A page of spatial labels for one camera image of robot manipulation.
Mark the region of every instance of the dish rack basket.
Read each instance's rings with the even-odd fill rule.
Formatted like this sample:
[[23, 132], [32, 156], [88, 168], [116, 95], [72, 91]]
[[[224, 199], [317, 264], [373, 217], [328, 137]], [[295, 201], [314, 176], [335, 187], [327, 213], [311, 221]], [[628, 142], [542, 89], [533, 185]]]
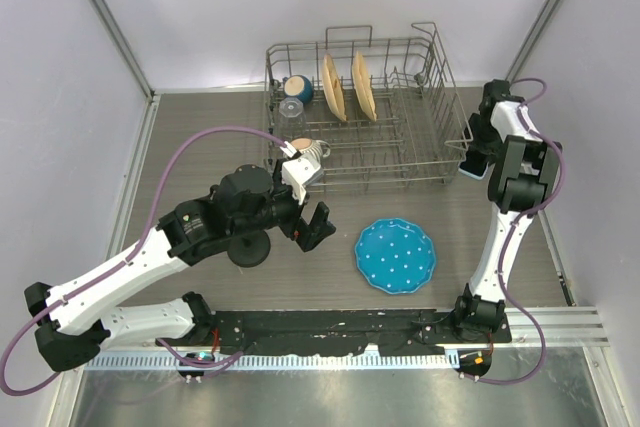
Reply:
[[[411, 37], [383, 39], [374, 38], [370, 25], [328, 27], [324, 40], [267, 50], [264, 103], [270, 132], [282, 134], [278, 106], [285, 98], [284, 79], [304, 75], [313, 84], [304, 136], [328, 142], [331, 155], [322, 161], [324, 177], [310, 191], [453, 179], [472, 140], [467, 117], [435, 23], [411, 27]], [[358, 104], [351, 74], [356, 52], [363, 54], [371, 75], [377, 122]], [[331, 113], [324, 96], [326, 53], [342, 83], [346, 122]], [[272, 143], [265, 165], [273, 167], [281, 156]]]

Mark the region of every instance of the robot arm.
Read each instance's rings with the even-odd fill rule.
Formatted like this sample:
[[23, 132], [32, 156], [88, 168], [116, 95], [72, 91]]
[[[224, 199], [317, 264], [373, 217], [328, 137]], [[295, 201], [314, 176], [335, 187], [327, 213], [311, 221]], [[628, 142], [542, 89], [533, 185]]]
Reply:
[[[86, 363], [100, 350], [155, 338], [181, 339], [194, 345], [212, 330], [212, 315], [202, 296], [194, 293], [166, 304], [117, 307], [152, 283], [181, 272], [212, 255], [227, 252], [241, 267], [253, 267], [270, 250], [264, 232], [280, 227], [307, 252], [335, 232], [329, 209], [320, 202], [311, 222], [302, 218], [308, 201], [306, 186], [322, 175], [313, 157], [287, 145], [287, 159], [276, 163], [273, 175], [255, 165], [243, 165], [214, 185], [209, 195], [183, 202], [163, 216], [139, 254], [98, 285], [63, 302], [45, 316], [36, 330], [38, 349], [56, 372]], [[36, 283], [25, 290], [32, 315], [104, 274], [125, 259], [134, 246], [92, 271], [51, 287]]]
[[[456, 303], [456, 323], [462, 328], [496, 332], [503, 323], [500, 253], [513, 222], [551, 195], [558, 173], [556, 154], [530, 133], [536, 129], [523, 100], [511, 95], [508, 82], [494, 80], [484, 87], [479, 113], [469, 119], [474, 140], [461, 172], [482, 178], [490, 165], [495, 166], [488, 187], [493, 203], [489, 235], [478, 268]], [[524, 216], [517, 223], [502, 262], [505, 285], [532, 222], [533, 216]]]

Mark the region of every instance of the metal frame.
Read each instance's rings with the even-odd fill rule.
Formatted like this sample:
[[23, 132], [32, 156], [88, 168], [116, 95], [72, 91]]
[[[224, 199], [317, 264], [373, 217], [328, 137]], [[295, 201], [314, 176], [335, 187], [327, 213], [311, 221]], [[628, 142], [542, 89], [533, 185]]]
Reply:
[[584, 356], [607, 423], [612, 427], [637, 425], [616, 381], [616, 368], [611, 365], [611, 347], [585, 347]]
[[107, 33], [109, 34], [109, 37], [111, 37], [111, 40], [113, 40], [113, 43], [118, 49], [118, 52], [120, 52], [120, 55], [122, 55], [123, 60], [127, 64], [127, 67], [129, 67], [131, 74], [136, 79], [136, 82], [138, 83], [140, 89], [144, 93], [145, 97], [150, 100], [153, 97], [153, 89], [149, 85], [149, 82], [147, 81], [147, 78], [145, 77], [140, 64], [136, 60], [135, 55], [133, 55], [131, 46], [120, 30], [120, 27], [113, 17], [113, 14], [111, 13], [109, 6], [107, 5], [107, 2], [105, 0], [89, 1], [91, 2], [91, 5], [93, 6], [98, 17], [100, 17], [100, 20], [104, 24], [105, 28], [107, 29]]
[[516, 58], [514, 59], [513, 63], [511, 64], [511, 67], [509, 68], [509, 71], [507, 72], [507, 75], [505, 78], [508, 81], [510, 82], [514, 81], [518, 77], [518, 75], [520, 74], [520, 71], [524, 67], [524, 64], [527, 62], [527, 60], [531, 56], [531, 53], [533, 52], [533, 49], [538, 43], [538, 40], [540, 40], [540, 37], [546, 30], [547, 26], [549, 25], [549, 22], [551, 22], [551, 19], [553, 18], [553, 14], [556, 12], [556, 10], [558, 10], [558, 7], [560, 6], [561, 2], [562, 0], [545, 0], [544, 1], [544, 4], [542, 4], [542, 8], [538, 13], [538, 17], [536, 18], [533, 25], [531, 26], [531, 29], [529, 29], [529, 33], [525, 37], [525, 40], [522, 43], [522, 46], [520, 47], [520, 50], [516, 54]]

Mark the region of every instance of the blue polka dot plate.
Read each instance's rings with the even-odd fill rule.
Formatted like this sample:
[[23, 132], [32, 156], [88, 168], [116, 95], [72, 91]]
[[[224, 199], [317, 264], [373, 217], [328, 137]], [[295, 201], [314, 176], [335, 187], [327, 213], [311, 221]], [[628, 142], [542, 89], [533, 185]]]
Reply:
[[416, 224], [380, 219], [356, 242], [358, 270], [388, 294], [411, 294], [431, 280], [436, 267], [433, 242]]

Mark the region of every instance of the blue cup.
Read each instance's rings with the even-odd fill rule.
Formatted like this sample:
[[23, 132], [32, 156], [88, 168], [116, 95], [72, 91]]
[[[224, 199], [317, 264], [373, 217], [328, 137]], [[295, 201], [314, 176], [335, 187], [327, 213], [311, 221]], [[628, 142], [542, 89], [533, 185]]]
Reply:
[[313, 84], [304, 75], [294, 75], [284, 79], [285, 97], [295, 97], [303, 104], [313, 99]]

